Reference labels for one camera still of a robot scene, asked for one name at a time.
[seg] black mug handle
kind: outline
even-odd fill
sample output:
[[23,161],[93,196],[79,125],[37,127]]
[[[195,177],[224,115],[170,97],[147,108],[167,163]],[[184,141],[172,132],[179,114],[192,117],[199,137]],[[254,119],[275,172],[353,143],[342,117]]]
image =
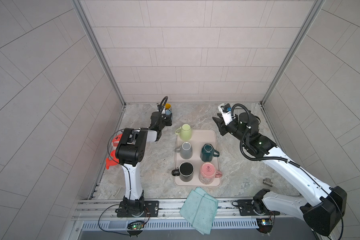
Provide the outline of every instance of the black mug handle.
[[215,152],[213,153],[213,156],[214,156],[214,157],[219,157],[219,156],[220,156],[220,152],[218,152],[218,151],[216,151],[216,150],[215,150]]
[[172,170],[172,176],[180,176],[180,171],[178,169]]

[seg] microfiber towel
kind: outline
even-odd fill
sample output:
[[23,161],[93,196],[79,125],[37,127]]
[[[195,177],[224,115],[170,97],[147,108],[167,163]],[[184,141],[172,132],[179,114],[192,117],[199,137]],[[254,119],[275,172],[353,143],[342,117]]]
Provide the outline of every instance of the microfiber towel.
[[201,187],[191,191],[180,210],[180,214],[201,234],[210,234],[217,213],[218,200]]

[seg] pink speckled mug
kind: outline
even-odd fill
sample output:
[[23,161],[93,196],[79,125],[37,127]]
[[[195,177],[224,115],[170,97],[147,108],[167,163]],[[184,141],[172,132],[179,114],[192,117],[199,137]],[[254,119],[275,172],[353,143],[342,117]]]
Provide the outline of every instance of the pink speckled mug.
[[222,177],[221,171],[217,170],[215,165],[205,162],[200,167],[199,179],[203,184],[211,184],[215,177]]

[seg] beige serving tray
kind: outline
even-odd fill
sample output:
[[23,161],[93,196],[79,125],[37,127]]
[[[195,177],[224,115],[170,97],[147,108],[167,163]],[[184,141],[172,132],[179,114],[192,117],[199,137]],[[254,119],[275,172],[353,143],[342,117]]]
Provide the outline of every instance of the beige serving tray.
[[[180,136],[177,136],[176,146],[181,146],[183,140],[180,139]],[[194,187],[218,187],[221,184],[221,177],[215,177],[211,184],[203,184],[199,180],[200,167],[204,163],[200,158],[200,152],[204,144],[209,143],[213,146],[214,149],[217,149],[217,140],[216,133],[213,130],[204,130],[204,129],[193,129],[192,138],[188,141],[192,146],[193,155],[190,159],[183,159],[180,156],[180,153],[175,154],[175,169],[178,169],[180,164],[183,162],[190,162],[193,165],[193,178],[189,182],[184,182],[180,179],[179,176],[173,177],[173,181],[177,186],[194,186]],[[217,170],[220,170],[219,158],[213,157],[211,163],[216,166]]]

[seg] metal corner post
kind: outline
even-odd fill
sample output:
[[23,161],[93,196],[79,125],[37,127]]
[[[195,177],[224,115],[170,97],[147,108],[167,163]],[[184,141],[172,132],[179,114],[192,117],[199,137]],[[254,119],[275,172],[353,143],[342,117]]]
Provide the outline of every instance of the metal corner post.
[[125,107],[124,98],[120,92],[120,89],[117,87],[115,78],[113,77],[112,72],[109,69],[109,66],[103,55],[103,52],[101,51],[99,43],[96,40],[96,36],[95,36],[94,32],[92,31],[91,25],[89,24],[88,19],[84,13],[84,10],[81,6],[80,0],[71,0],[71,1],[72,1],[72,6],[73,6],[74,10],[76,11],[77,16],[79,17],[81,25],[83,26],[84,31],[86,32],[88,39],[89,39],[91,45],[93,46],[93,49],[95,50],[97,57],[99,58],[100,64],[101,64],[102,68],[104,69],[105,74],[107,75],[113,89],[116,91],[117,96],[119,97],[123,107]]
[[271,84],[269,85],[269,88],[267,90],[267,92],[264,95],[264,98],[261,100],[261,104],[264,105],[268,99],[269,96],[271,95],[273,89],[276,87],[276,84],[279,82],[281,76],[283,75],[284,71],[287,69],[289,62],[291,61],[292,57],[295,55],[298,47],[300,46],[301,42],[303,41],[305,35],[307,34],[309,28],[311,27],[312,23],[314,22],[315,18],[317,17],[317,15],[319,14],[320,10],[321,10],[321,6],[323,5],[323,3],[325,2],[325,0],[316,0],[307,17],[305,18],[298,34],[296,35],[295,40],[293,41],[291,47],[289,48],[287,54],[285,55],[283,62],[281,63],[277,73],[275,74],[275,77],[273,78],[273,81],[271,82]]

